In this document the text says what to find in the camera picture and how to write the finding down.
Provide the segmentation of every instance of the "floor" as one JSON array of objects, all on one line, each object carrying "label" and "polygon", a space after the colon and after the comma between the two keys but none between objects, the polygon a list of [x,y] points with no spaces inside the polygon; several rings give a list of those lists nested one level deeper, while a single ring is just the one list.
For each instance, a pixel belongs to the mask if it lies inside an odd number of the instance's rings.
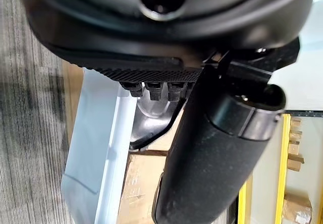
[{"label": "floor", "polygon": [[62,62],[33,37],[19,0],[0,3],[0,223],[73,223]]}]

